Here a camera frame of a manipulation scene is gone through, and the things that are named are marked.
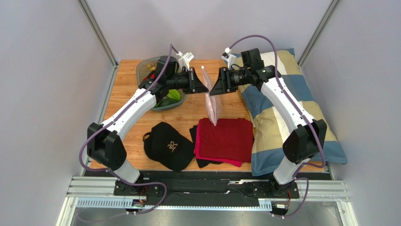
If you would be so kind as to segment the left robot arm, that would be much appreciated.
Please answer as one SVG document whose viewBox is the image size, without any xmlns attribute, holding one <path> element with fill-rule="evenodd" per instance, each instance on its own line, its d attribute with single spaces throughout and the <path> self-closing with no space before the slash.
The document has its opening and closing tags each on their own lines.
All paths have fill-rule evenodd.
<svg viewBox="0 0 401 226">
<path fill-rule="evenodd" d="M 185 94 L 206 93 L 208 88 L 199 80 L 190 66 L 192 53 L 178 53 L 179 58 L 161 56 L 156 66 L 138 83 L 131 99 L 114 115 L 102 123 L 88 126 L 87 140 L 80 152 L 102 164 L 103 171 L 110 172 L 121 187 L 141 192 L 150 183 L 138 183 L 141 173 L 128 160 L 123 140 L 137 121 L 164 99 L 170 90 L 182 90 Z"/>
</svg>

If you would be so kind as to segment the brown longan bunch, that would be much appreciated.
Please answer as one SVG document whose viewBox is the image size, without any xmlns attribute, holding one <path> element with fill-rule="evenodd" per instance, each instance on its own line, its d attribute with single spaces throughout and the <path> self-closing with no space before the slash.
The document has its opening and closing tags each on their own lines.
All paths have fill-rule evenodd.
<svg viewBox="0 0 401 226">
<path fill-rule="evenodd" d="M 147 64 L 146 67 L 150 72 L 155 71 L 157 69 L 157 64 Z"/>
</svg>

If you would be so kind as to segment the clear zip top bag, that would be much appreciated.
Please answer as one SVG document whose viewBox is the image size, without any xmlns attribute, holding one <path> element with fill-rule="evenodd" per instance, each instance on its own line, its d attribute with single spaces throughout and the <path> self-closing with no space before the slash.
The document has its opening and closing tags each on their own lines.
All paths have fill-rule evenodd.
<svg viewBox="0 0 401 226">
<path fill-rule="evenodd" d="M 210 122 L 216 126 L 217 122 L 221 116 L 222 113 L 222 102 L 219 96 L 212 96 L 211 95 L 211 90 L 213 88 L 213 85 L 215 84 L 214 81 L 211 79 L 211 77 L 208 75 L 208 73 L 205 70 L 205 67 L 202 65 L 202 75 L 203 75 L 203 84 L 205 87 L 208 88 L 208 92 L 205 93 L 205 108 L 208 112 L 208 117 Z"/>
</svg>

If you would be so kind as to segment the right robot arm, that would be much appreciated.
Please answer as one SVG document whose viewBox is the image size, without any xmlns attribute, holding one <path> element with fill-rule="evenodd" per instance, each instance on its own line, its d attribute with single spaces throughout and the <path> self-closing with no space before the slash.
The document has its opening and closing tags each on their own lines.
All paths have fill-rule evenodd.
<svg viewBox="0 0 401 226">
<path fill-rule="evenodd" d="M 209 95 L 232 93 L 240 85 L 252 85 L 276 107 L 290 132 L 282 145 L 284 157 L 267 185 L 269 195 L 280 197 L 294 184 L 301 167 L 316 154 L 323 154 L 327 125 L 324 120 L 316 120 L 297 102 L 277 66 L 266 66 L 259 49 L 244 51 L 241 57 L 243 65 L 233 69 L 236 56 L 230 48 L 224 50 L 222 59 L 227 62 L 227 67 L 219 69 L 218 79 Z"/>
</svg>

